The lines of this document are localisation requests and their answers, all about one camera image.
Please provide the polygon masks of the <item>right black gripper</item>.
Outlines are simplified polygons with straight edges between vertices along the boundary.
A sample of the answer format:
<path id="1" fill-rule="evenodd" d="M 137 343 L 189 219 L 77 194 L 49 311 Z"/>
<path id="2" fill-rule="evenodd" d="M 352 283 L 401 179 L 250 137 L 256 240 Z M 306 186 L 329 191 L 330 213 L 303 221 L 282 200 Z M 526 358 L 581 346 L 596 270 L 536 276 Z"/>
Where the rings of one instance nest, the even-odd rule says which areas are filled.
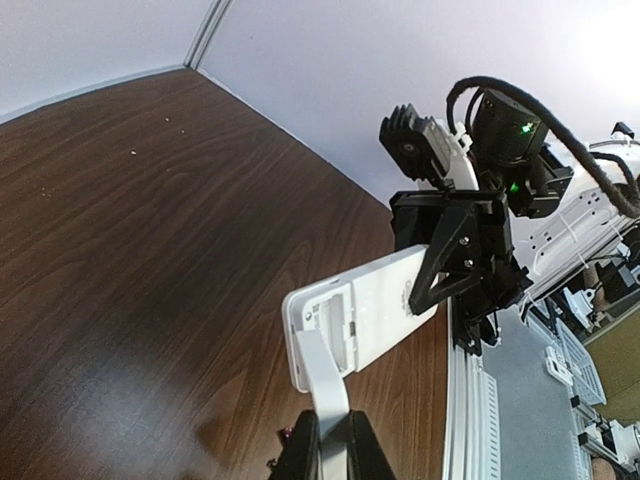
<path id="1" fill-rule="evenodd" d="M 500 191 L 401 191 L 390 200 L 397 251 L 427 247 L 408 306 L 421 315 L 451 296 L 472 318 L 516 304 L 533 284 L 514 256 Z"/>

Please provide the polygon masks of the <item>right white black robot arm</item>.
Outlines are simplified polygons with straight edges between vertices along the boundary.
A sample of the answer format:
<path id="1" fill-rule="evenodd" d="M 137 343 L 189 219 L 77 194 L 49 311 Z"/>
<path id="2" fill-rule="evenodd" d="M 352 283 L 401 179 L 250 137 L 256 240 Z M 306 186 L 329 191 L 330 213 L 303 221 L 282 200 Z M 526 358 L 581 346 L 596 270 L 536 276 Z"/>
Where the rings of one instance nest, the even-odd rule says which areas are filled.
<path id="1" fill-rule="evenodd" d="M 382 121 L 379 140 L 406 177 L 428 184 L 426 191 L 399 192 L 390 201 L 396 248 L 426 249 L 408 309 L 419 315 L 451 300 L 455 342 L 479 354 L 497 341 L 489 316 L 534 297 L 533 269 L 515 253 L 512 219 L 557 213 L 574 177 L 546 137 L 555 136 L 629 219 L 639 216 L 639 180 L 622 157 L 590 151 L 519 87 L 469 77 L 449 92 L 447 108 L 466 90 L 473 95 L 463 123 L 448 118 L 439 124 L 401 105 Z"/>

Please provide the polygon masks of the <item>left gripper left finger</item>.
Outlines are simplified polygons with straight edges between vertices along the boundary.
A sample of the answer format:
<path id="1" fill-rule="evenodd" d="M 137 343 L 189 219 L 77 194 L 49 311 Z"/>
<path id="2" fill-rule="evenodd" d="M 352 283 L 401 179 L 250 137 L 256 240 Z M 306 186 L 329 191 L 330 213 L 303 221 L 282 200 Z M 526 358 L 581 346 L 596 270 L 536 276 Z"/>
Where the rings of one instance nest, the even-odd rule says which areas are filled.
<path id="1" fill-rule="evenodd" d="M 319 420 L 314 410 L 303 410 L 293 427 L 278 432 L 282 450 L 268 462 L 269 480 L 316 480 L 319 475 Z"/>

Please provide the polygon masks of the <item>white battery cover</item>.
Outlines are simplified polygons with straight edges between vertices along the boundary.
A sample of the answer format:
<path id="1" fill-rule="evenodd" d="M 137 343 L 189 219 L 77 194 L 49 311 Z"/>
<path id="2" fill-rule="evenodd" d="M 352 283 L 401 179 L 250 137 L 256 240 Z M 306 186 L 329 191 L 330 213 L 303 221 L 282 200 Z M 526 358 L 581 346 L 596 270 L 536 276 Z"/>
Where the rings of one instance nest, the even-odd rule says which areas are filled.
<path id="1" fill-rule="evenodd" d="M 350 404 L 343 378 L 319 330 L 297 332 L 295 343 L 318 418 L 319 478 L 347 480 Z"/>

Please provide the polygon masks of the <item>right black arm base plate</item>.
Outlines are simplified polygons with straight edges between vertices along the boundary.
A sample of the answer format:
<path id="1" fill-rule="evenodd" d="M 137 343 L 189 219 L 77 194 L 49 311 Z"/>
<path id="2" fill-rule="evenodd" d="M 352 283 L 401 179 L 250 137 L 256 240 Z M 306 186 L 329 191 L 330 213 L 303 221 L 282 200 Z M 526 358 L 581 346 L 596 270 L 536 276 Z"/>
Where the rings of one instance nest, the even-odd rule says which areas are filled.
<path id="1" fill-rule="evenodd" d="M 499 326 L 495 313 L 472 318 L 463 300 L 454 296 L 450 305 L 453 343 L 467 354 L 482 355 L 482 346 L 496 347 L 500 340 Z"/>

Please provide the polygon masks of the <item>white remote control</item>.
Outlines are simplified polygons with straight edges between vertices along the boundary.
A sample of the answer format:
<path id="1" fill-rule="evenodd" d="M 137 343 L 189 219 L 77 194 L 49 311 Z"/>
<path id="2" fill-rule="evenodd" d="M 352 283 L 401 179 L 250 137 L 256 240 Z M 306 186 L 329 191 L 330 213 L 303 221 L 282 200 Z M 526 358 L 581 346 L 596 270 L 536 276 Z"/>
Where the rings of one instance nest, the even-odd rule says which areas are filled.
<path id="1" fill-rule="evenodd" d="M 427 247 L 415 245 L 290 292 L 281 312 L 292 384 L 308 382 L 298 365 L 294 335 L 321 332 L 337 370 L 346 377 L 365 369 L 437 312 L 415 315 L 408 300 Z"/>

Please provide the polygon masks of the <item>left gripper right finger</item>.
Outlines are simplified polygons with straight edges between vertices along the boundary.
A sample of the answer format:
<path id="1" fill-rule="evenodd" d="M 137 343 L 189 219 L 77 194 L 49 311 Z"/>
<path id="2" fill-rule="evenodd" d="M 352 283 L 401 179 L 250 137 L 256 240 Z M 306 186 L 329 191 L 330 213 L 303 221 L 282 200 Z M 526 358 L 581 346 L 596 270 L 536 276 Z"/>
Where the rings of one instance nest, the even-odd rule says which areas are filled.
<path id="1" fill-rule="evenodd" d="M 347 478 L 394 479 L 395 474 L 364 411 L 352 410 L 347 427 Z"/>

